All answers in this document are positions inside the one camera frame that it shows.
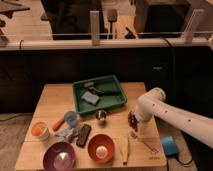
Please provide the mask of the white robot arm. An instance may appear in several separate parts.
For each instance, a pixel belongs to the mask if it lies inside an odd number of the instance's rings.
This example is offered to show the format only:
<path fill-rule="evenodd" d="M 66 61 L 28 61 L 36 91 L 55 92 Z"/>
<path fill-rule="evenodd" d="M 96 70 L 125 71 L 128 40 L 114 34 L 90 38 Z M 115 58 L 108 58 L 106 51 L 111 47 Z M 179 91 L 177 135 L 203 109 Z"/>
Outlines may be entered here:
<path fill-rule="evenodd" d="M 213 148 L 213 119 L 165 103 L 166 93 L 153 88 L 137 99 L 135 117 L 148 122 L 156 116 Z"/>

